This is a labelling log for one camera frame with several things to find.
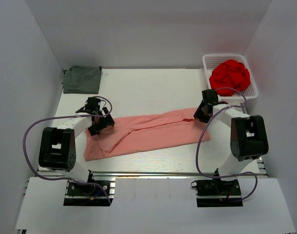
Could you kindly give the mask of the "pink t shirt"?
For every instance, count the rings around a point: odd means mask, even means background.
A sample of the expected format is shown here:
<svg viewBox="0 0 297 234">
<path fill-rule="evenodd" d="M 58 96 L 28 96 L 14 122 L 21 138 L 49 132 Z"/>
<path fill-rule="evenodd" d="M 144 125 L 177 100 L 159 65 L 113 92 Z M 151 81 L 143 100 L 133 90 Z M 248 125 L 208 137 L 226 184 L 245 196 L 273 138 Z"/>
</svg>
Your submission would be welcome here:
<svg viewBox="0 0 297 234">
<path fill-rule="evenodd" d="M 115 125 L 92 136 L 86 132 L 86 161 L 209 141 L 205 124 L 194 119 L 194 108 L 162 114 L 118 117 Z"/>
</svg>

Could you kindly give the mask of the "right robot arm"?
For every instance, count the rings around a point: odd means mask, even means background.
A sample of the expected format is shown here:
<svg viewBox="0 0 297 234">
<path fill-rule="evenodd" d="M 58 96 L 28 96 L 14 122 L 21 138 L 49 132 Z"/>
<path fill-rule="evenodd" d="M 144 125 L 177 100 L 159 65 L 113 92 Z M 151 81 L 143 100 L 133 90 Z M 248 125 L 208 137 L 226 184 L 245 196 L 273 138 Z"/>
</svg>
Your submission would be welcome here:
<svg viewBox="0 0 297 234">
<path fill-rule="evenodd" d="M 214 175 L 206 175 L 204 180 L 197 182 L 198 188 L 222 195 L 230 189 L 230 184 L 238 176 L 256 176 L 254 172 L 244 172 L 244 168 L 269 151 L 269 144 L 263 117 L 250 116 L 238 110 L 234 105 L 219 101 L 217 91 L 202 91 L 202 101 L 194 118 L 208 128 L 216 119 L 230 128 L 230 150 L 227 160 Z"/>
</svg>

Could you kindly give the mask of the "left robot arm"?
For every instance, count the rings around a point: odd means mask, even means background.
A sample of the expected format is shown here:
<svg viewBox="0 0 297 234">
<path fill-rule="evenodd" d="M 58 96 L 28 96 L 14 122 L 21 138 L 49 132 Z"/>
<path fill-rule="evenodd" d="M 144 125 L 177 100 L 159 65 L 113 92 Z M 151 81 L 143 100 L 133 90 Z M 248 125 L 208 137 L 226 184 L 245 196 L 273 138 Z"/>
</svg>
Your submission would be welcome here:
<svg viewBox="0 0 297 234">
<path fill-rule="evenodd" d="M 58 127 L 46 127 L 42 132 L 39 166 L 78 181 L 79 189 L 86 195 L 95 191 L 96 183 L 91 171 L 76 160 L 75 139 L 86 130 L 95 136 L 115 125 L 110 111 L 105 106 L 101 107 L 101 102 L 109 101 L 98 96 L 89 97 L 85 105 L 75 112 L 75 117 L 70 117 Z"/>
</svg>

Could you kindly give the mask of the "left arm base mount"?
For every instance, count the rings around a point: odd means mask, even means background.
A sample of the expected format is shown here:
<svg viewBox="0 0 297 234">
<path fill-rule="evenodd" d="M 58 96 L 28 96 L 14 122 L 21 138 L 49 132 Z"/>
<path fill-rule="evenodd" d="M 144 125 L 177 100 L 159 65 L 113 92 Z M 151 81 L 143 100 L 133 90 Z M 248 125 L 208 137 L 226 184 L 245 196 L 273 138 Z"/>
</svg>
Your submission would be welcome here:
<svg viewBox="0 0 297 234">
<path fill-rule="evenodd" d="M 111 182 L 97 180 L 101 187 L 96 185 L 82 185 L 69 182 L 66 187 L 63 206 L 73 207 L 109 207 L 113 200 Z"/>
</svg>

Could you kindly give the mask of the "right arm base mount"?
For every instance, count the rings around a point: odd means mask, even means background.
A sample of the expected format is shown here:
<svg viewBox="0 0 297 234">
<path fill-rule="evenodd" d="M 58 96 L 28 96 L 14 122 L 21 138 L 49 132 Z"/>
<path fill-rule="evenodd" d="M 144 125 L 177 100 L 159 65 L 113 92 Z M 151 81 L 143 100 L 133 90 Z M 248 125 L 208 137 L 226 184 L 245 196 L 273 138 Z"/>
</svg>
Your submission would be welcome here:
<svg viewBox="0 0 297 234">
<path fill-rule="evenodd" d="M 196 190 L 198 208 L 242 207 L 241 189 L 237 179 L 195 180 L 191 188 Z"/>
</svg>

